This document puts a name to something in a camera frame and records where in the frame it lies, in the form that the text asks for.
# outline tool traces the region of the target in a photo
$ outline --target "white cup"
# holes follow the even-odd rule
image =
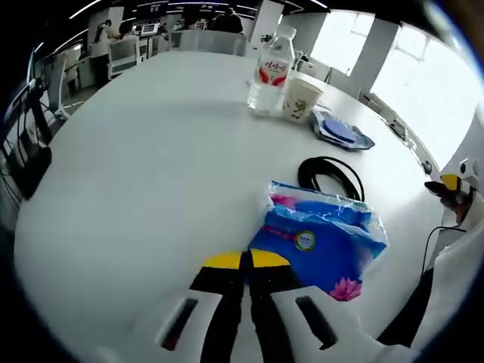
[[[282,104],[284,118],[294,123],[305,123],[322,94],[323,91],[318,87],[302,79],[292,78]]]

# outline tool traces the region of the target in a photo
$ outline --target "blue plastic bag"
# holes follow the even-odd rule
[[[361,273],[386,247],[379,216],[365,203],[271,183],[262,228],[249,248],[277,253],[301,284],[348,301],[361,292]]]

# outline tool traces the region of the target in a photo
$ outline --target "white table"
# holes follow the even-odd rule
[[[442,220],[427,177],[377,114],[329,85],[322,103],[374,148],[348,153],[309,128],[253,117],[246,81],[255,62],[159,54],[101,89],[52,141],[52,164],[20,210],[15,263],[34,306],[74,352],[115,343],[147,306],[185,289],[207,257],[244,249],[266,185],[296,185],[309,157],[349,163],[388,233],[348,310],[376,337],[410,296],[427,235]]]

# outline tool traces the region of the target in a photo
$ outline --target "water bottle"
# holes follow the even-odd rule
[[[279,102],[294,62],[295,35],[293,27],[280,25],[275,37],[261,50],[247,99],[247,105],[259,115],[269,115]]]

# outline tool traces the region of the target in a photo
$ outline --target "chair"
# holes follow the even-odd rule
[[[309,57],[309,62],[313,63],[316,67],[316,78],[320,79],[323,82],[327,82],[327,78],[330,74],[330,67],[326,64],[321,63],[320,61]]]
[[[112,79],[114,76],[141,63],[139,38],[137,36],[129,36],[111,43],[108,48],[108,55],[107,76],[108,79]]]
[[[169,42],[165,39],[165,36],[158,36],[156,54],[159,54],[163,51],[168,51],[168,50],[169,50]]]
[[[180,51],[208,51],[243,57],[247,38],[242,34],[213,30],[185,30],[181,34]]]
[[[361,89],[352,82],[344,73],[335,68],[331,68],[327,76],[327,83],[345,92],[356,100],[359,100]]]
[[[52,65],[47,88],[48,108],[54,112],[56,119],[58,119],[61,124],[65,123],[70,116],[62,105],[66,62],[67,61],[63,59]]]
[[[168,50],[172,51],[180,48],[180,41],[182,40],[182,31],[168,33]]]

